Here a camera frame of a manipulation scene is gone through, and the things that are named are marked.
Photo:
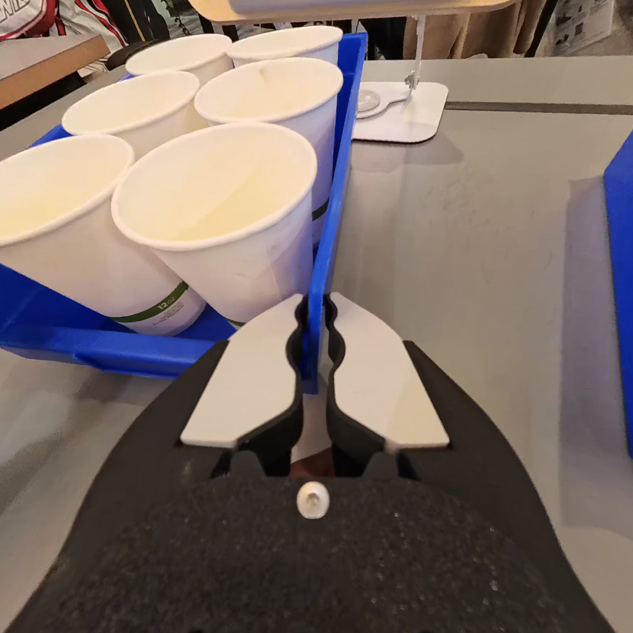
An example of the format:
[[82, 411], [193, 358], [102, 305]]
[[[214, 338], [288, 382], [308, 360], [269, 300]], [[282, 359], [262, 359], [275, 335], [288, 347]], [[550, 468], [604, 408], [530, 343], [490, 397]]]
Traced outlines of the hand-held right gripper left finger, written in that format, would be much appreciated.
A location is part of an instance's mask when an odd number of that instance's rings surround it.
[[268, 476], [290, 474], [303, 431], [304, 304], [293, 294], [229, 339], [180, 434], [182, 447], [251, 452]]

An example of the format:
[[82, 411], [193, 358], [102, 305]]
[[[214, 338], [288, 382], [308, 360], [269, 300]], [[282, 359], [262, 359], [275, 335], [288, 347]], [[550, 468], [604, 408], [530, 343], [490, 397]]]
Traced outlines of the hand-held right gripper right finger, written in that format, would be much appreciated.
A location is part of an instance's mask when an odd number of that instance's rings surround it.
[[327, 431], [334, 473], [360, 477], [386, 460], [413, 477], [416, 460], [450, 459], [450, 439], [420, 378], [411, 346], [338, 292], [327, 296]]

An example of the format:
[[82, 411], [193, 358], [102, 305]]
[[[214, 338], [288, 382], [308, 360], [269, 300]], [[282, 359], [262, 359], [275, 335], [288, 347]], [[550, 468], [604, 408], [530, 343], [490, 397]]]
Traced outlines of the blue plastic bin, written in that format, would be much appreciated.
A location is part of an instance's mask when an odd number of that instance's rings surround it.
[[[337, 97], [334, 179], [307, 299], [303, 357], [299, 368], [307, 391], [315, 380], [323, 340], [323, 297], [330, 292], [351, 166], [352, 131], [367, 49], [366, 33], [339, 43], [343, 88]], [[102, 371], [176, 379], [218, 341], [235, 333], [211, 306], [175, 337], [146, 336], [99, 315], [70, 298], [1, 265], [1, 348], [24, 358], [86, 365]]]
[[627, 448], [632, 456], [632, 134], [607, 166], [603, 182]]

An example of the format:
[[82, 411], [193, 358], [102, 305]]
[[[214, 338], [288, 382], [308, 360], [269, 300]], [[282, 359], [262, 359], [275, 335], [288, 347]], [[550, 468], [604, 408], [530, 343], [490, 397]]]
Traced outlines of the cluster of white cups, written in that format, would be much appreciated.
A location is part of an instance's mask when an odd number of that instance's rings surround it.
[[240, 328], [303, 294], [327, 208], [343, 32], [228, 44], [206, 82], [163, 70], [75, 102], [1, 162], [1, 265], [136, 334], [207, 304]]

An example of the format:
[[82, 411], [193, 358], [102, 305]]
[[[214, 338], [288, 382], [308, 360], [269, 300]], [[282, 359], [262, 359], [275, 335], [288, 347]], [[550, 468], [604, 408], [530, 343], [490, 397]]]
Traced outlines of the instruction sheet on tablet stand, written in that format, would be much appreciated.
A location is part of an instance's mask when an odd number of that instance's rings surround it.
[[366, 103], [359, 104], [353, 137], [356, 140], [415, 144], [435, 136], [447, 100], [440, 83], [422, 83], [419, 75], [428, 16], [488, 13], [513, 1], [191, 1], [203, 17], [217, 23], [250, 24], [293, 20], [348, 20], [409, 16], [416, 20], [415, 66], [409, 82], [361, 82]]

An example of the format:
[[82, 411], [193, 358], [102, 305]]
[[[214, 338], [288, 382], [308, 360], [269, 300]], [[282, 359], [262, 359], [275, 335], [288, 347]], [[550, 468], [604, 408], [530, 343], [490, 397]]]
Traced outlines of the beige hanging coat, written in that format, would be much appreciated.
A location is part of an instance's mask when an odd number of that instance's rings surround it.
[[423, 59], [525, 57], [545, 1], [514, 1], [494, 12], [425, 17]]

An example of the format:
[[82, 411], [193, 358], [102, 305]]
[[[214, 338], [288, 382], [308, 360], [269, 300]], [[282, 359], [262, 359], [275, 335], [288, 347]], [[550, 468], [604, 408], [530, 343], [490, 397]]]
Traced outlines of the grey side table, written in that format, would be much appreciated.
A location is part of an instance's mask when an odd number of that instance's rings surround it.
[[109, 55], [102, 36], [35, 37], [1, 42], [1, 108]]

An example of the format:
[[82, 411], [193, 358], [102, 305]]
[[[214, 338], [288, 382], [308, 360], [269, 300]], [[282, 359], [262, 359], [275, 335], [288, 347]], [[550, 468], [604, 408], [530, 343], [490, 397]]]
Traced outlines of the white red printed garment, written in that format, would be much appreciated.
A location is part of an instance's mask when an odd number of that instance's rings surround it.
[[127, 45], [102, 1], [2, 1], [1, 41], [99, 35], [110, 52]]

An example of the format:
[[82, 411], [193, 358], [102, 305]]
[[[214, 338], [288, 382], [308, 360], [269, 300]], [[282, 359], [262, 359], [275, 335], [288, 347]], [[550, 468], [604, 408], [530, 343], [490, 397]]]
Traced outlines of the white printed poster panel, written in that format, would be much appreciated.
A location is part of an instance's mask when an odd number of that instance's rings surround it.
[[561, 1], [551, 35], [551, 56], [631, 56], [632, 2]]

